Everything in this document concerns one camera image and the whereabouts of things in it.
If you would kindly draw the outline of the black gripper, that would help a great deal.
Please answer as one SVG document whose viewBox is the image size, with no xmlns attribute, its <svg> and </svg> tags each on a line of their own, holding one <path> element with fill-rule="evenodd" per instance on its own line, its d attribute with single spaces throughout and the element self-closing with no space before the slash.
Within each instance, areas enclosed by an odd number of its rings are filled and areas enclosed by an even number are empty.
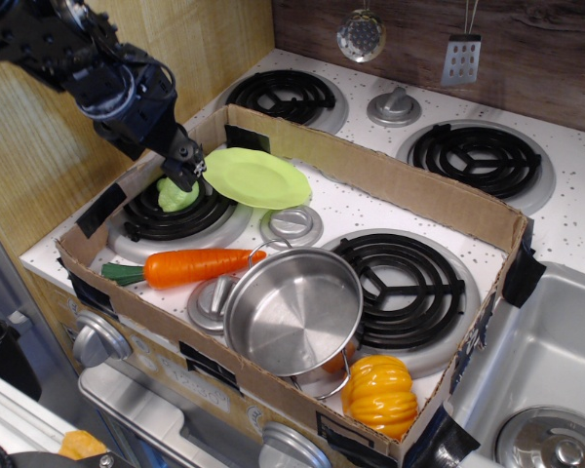
<svg viewBox="0 0 585 468">
<path fill-rule="evenodd" d="M 132 161 L 147 149 L 166 158 L 163 173 L 184 192 L 192 191 L 206 170 L 201 146 L 176 120 L 176 97 L 141 97 L 115 116 L 95 120 L 94 128 Z"/>
</svg>

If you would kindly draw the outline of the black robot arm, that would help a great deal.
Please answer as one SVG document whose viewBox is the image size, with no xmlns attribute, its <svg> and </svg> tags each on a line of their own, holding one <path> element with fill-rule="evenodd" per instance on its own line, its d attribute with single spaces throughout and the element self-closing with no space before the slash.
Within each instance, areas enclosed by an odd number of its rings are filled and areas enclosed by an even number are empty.
<svg viewBox="0 0 585 468">
<path fill-rule="evenodd" d="M 186 192 L 206 169 L 202 146 L 176 120 L 176 79 L 146 51 L 122 43 L 84 1 L 0 1 L 0 62 L 69 93 L 97 134 L 136 160 L 151 150 Z"/>
</svg>

